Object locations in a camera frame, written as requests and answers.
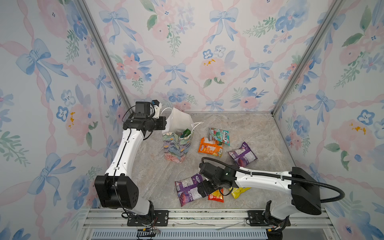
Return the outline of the large purple snack packet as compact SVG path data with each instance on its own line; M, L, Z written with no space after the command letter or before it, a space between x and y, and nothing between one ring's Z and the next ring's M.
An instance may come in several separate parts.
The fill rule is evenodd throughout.
M207 196L207 193L203 189L203 181L204 178L202 175L195 174L192 177L175 182L181 207Z

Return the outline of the floral paper gift bag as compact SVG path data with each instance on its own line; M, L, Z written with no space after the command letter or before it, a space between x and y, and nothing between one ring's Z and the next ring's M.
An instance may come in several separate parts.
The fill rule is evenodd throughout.
M203 122L193 122L189 114L176 108L172 108L166 122L166 129L162 131L165 159L180 164L186 159L197 126ZM190 129L192 134L181 138L186 129Z

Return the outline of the yellow-green Fox's candy packet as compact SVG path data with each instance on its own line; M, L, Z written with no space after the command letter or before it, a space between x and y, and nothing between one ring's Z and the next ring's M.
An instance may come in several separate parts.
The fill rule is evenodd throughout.
M190 129L186 129L182 134L181 138L187 138L192 134L192 131Z

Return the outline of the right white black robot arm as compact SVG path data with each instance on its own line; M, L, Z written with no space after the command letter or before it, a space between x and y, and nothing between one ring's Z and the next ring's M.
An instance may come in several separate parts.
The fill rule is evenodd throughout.
M281 192L284 196L277 202L268 201L260 214L249 214L252 226L284 226L290 215L304 213L318 216L322 213L320 188L308 174L299 168L291 171L264 172L243 167L225 165L221 168L203 160L200 175L205 180L198 185L198 193L206 197L220 189L233 192L239 188L258 188Z

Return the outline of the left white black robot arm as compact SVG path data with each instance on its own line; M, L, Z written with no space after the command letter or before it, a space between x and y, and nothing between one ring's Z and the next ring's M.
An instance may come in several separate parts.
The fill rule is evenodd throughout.
M124 130L118 151L106 173L97 176L95 188L103 208L148 215L151 202L139 196L139 188L131 179L133 164L146 132L166 129L166 117L130 119Z

